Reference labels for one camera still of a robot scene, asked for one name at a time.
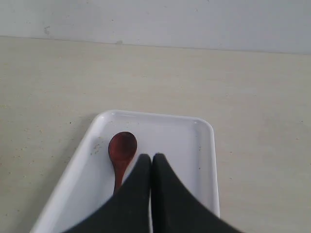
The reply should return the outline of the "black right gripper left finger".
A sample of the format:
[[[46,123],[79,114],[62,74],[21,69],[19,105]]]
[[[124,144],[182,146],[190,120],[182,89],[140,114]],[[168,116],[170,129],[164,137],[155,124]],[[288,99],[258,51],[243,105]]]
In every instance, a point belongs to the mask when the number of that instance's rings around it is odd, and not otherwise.
[[[148,233],[151,159],[141,154],[119,190],[67,233]]]

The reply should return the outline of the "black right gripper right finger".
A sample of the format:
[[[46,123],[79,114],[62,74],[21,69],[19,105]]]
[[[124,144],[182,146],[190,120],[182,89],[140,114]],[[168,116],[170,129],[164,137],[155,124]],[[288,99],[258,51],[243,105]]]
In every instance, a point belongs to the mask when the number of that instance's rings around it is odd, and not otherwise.
[[[161,153],[152,161],[152,223],[155,233],[240,232],[202,205]]]

